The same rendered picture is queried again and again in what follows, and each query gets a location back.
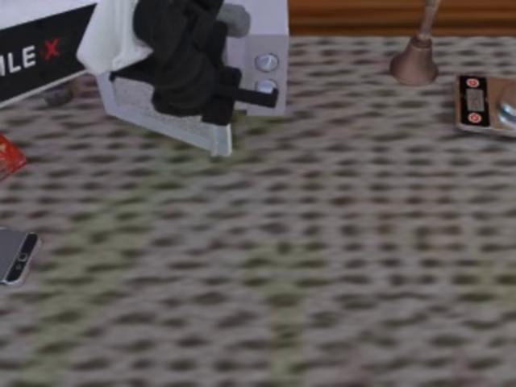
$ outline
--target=red object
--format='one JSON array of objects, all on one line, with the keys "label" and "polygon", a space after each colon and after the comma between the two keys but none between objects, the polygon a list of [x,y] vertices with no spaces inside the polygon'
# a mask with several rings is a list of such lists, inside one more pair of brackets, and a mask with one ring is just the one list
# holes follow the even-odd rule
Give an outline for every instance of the red object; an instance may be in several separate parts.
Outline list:
[{"label": "red object", "polygon": [[26,163],[25,155],[13,143],[0,135],[0,180],[16,173]]}]

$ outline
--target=wooden wall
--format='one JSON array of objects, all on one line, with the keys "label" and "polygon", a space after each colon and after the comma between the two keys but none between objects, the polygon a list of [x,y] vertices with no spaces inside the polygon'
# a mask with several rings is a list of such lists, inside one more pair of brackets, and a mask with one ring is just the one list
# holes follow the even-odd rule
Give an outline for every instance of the wooden wall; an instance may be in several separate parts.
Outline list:
[{"label": "wooden wall", "polygon": [[[289,0],[290,32],[412,35],[423,4],[423,0]],[[516,36],[516,0],[442,0],[434,35]]]}]

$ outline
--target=black banner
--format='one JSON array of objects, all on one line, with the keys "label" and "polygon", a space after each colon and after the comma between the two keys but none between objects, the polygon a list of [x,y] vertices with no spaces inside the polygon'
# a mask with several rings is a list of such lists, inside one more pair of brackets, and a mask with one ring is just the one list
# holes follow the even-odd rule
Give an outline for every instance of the black banner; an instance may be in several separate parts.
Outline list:
[{"label": "black banner", "polygon": [[94,8],[0,30],[0,104],[84,69],[76,54]]},{"label": "black banner", "polygon": [[460,123],[474,127],[489,127],[489,101],[485,77],[460,76]]}]

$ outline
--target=bell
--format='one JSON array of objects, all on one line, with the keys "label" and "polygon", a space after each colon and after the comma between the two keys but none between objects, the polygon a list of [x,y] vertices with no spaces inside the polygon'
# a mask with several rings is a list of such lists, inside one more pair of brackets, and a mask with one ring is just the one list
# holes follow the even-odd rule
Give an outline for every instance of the bell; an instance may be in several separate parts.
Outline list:
[{"label": "bell", "polygon": [[403,85],[425,86],[439,74],[432,56],[432,41],[414,37],[404,52],[396,55],[390,63],[390,73]]}]

